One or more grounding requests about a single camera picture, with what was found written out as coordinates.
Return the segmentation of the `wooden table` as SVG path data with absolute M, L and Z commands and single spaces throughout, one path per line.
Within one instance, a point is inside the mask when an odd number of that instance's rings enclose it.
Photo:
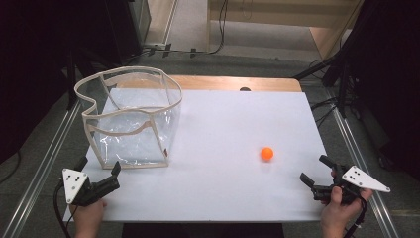
M 171 75 L 170 78 L 159 76 L 157 79 L 135 79 L 118 82 L 118 88 L 156 88 L 193 90 L 250 90 L 250 91 L 276 91 L 301 92 L 299 82 L 294 78 L 267 78 L 267 77 L 239 77 L 215 75 Z

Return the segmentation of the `person's left hand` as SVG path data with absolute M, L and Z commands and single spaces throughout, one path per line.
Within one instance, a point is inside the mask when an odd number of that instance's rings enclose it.
M 69 210 L 73 215 L 76 229 L 98 229 L 102 222 L 106 206 L 107 202 L 104 199 L 99 199 L 88 206 L 76 206 L 71 204 Z

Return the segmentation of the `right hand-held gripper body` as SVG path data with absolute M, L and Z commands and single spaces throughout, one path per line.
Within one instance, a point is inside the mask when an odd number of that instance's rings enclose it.
M 312 185 L 315 200 L 329 201 L 332 189 L 338 186 L 342 189 L 342 204 L 351 204 L 361 195 L 361 189 L 390 192 L 390 188 L 357 166 L 332 166 L 333 183 L 329 186 Z

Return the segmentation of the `black metal stand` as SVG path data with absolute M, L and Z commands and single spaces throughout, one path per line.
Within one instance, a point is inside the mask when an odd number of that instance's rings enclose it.
M 67 61 L 67 92 L 68 92 L 68 103 L 67 109 L 70 110 L 75 102 L 76 102 L 76 95 L 74 92 L 74 85 L 76 83 L 76 64 L 74 62 L 72 50 L 69 50 L 66 54 L 66 61 Z
M 347 54 L 348 53 L 345 50 L 339 50 L 328 59 L 321 59 L 319 63 L 309 66 L 307 69 L 294 75 L 295 79 L 300 80 L 327 67 L 327 72 L 324 74 L 321 81 L 325 87 L 332 87 L 337 80 L 340 81 L 336 106 L 343 118 L 346 117 L 345 104 L 348 81 L 350 78 L 350 65 L 347 61 Z

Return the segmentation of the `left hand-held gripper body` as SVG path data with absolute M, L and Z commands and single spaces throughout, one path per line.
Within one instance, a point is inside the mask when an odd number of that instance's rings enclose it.
M 86 173 L 63 169 L 62 178 L 67 204 L 88 206 L 100 199 L 94 184 Z

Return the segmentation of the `person's right hand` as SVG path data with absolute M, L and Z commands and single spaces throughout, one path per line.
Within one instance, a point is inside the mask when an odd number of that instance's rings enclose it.
M 362 210 L 362 201 L 357 198 L 350 205 L 342 204 L 343 191 L 334 186 L 330 202 L 321 213 L 321 227 L 330 232 L 343 233 L 347 223 Z

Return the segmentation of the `clear plastic bag beige trim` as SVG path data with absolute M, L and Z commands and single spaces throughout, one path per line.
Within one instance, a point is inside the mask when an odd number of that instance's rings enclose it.
M 180 85 L 158 68 L 124 66 L 74 85 L 84 131 L 100 165 L 111 169 L 160 168 L 180 119 Z

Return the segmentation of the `metal floor rail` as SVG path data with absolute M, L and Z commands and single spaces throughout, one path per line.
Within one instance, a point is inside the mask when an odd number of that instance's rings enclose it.
M 57 155 L 62 147 L 70 127 L 77 116 L 80 108 L 79 101 L 76 101 L 63 115 L 63 118 L 52 138 L 52 141 L 38 165 L 31 182 L 21 196 L 17 207 L 10 219 L 2 238 L 19 238 L 23 227 L 31 214 L 33 207 L 40 195 L 40 192 L 48 178 Z
M 321 138 L 327 154 L 337 162 L 355 165 L 371 176 L 347 118 L 343 118 L 334 103 L 329 103 L 331 119 L 321 126 Z M 391 214 L 383 200 L 382 193 L 375 191 L 367 201 L 365 222 L 354 229 L 355 238 L 401 238 Z

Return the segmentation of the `white board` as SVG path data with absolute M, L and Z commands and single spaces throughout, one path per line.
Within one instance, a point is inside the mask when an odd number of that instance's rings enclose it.
M 273 158 L 261 158 L 264 147 Z M 332 182 L 302 92 L 186 90 L 165 168 L 123 170 L 106 196 L 115 222 L 317 221 L 322 204 L 300 181 Z

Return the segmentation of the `black cabinet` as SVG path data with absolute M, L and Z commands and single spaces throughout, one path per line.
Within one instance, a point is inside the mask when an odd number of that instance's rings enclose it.
M 119 61 L 138 56 L 152 20 L 148 0 L 105 0 Z

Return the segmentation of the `light wooden furniture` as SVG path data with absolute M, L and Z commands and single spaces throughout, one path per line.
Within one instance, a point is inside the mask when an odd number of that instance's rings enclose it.
M 206 43 L 225 54 L 327 59 L 365 0 L 207 0 Z

